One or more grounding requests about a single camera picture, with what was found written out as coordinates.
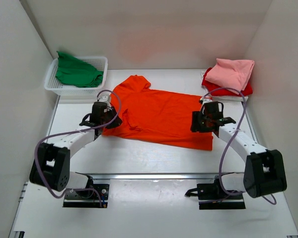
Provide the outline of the orange t shirt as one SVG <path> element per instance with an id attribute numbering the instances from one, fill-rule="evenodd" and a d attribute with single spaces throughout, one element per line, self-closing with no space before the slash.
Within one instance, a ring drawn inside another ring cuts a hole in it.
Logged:
<path id="1" fill-rule="evenodd" d="M 111 97 L 122 124 L 105 129 L 104 136 L 212 150 L 212 133 L 190 130 L 192 112 L 201 107 L 200 96 L 154 90 L 143 76 L 132 75 L 114 88 Z"/>

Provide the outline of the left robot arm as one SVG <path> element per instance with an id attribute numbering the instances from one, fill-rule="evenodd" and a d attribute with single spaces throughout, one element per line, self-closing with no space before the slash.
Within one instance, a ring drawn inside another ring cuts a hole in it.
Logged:
<path id="1" fill-rule="evenodd" d="M 122 120 L 113 105 L 95 102 L 91 113 L 83 117 L 73 133 L 58 134 L 63 138 L 55 143 L 39 143 L 29 176 L 30 182 L 54 191 L 76 189 L 82 197 L 91 196 L 93 183 L 88 181 L 87 175 L 70 171 L 71 158 L 84 146 L 95 141 L 104 129 L 116 128 L 121 124 Z"/>

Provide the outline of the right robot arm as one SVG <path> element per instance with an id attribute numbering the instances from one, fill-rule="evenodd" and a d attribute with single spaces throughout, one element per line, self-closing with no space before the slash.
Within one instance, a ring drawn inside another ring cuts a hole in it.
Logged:
<path id="1" fill-rule="evenodd" d="M 226 142 L 244 161 L 243 173 L 223 173 L 225 153 L 219 164 L 218 183 L 213 185 L 217 198 L 247 193 L 252 198 L 263 197 L 287 189 L 283 156 L 279 150 L 269 150 L 240 130 L 240 122 L 224 117 L 224 105 L 218 101 L 201 99 L 201 109 L 192 113 L 192 132 L 212 132 Z"/>

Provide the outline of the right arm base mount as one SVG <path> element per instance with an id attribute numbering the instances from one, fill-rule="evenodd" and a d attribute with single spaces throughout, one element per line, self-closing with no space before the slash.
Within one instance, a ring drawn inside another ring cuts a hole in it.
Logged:
<path id="1" fill-rule="evenodd" d="M 198 198 L 199 210 L 243 210 L 246 209 L 243 195 L 226 194 L 215 177 L 212 182 L 197 183 L 195 188 L 186 191 L 185 197 Z"/>

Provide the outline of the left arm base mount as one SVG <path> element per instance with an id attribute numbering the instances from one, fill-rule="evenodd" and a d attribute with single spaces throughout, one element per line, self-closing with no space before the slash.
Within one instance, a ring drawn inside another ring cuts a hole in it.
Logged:
<path id="1" fill-rule="evenodd" d="M 94 179 L 88 175 L 84 191 L 69 191 L 63 200 L 64 208 L 108 208 L 110 184 L 109 180 Z"/>

